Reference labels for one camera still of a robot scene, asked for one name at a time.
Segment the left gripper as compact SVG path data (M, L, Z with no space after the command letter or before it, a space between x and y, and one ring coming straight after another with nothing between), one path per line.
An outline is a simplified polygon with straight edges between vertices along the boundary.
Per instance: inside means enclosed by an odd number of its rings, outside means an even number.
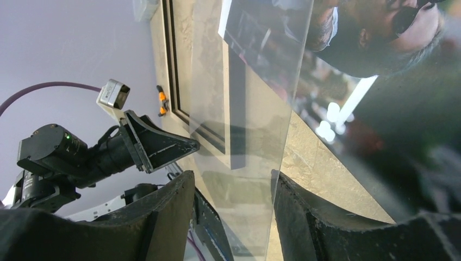
M200 149L197 140L162 130L146 116L124 112L121 126L111 126L89 147L61 125L50 123L20 141L17 165L52 181L68 179L86 188L132 166L153 173Z

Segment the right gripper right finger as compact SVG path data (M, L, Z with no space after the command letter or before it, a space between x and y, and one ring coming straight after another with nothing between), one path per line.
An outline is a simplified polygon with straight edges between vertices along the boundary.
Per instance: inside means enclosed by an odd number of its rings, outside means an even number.
M460 260L460 215L420 212L389 224L349 212L273 174L285 260Z

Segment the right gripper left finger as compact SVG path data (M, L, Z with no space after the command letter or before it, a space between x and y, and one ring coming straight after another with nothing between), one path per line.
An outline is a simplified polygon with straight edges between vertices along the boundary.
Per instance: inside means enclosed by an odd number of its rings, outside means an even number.
M164 187L92 222L41 210L1 211L1 260L182 260L195 176Z

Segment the clear acrylic sheet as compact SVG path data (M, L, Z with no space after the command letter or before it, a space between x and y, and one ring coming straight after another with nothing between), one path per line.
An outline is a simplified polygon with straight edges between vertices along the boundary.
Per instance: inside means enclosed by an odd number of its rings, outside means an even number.
M246 166L231 170L201 146L196 185L218 213L234 260L265 260L273 174L282 163L313 1L224 2L218 33L246 67Z

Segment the printed photo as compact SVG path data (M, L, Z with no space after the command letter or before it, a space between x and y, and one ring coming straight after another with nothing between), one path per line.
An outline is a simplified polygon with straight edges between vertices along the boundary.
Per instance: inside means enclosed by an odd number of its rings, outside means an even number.
M460 1L224 1L218 34L394 220L460 213Z

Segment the black wooden picture frame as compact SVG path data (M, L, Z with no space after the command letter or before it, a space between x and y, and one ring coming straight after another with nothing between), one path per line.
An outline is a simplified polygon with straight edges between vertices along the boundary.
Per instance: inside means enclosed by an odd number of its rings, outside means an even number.
M162 1L172 117L231 170L246 166L246 67L219 35L224 1Z

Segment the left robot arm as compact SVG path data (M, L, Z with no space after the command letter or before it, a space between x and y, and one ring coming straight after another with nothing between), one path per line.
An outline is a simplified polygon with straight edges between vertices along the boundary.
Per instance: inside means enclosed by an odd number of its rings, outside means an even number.
M198 141L157 127L148 116L127 110L89 147L58 124L37 129L19 144L12 207L37 208L54 214L80 198L78 189L93 188L135 166L152 173L200 148Z

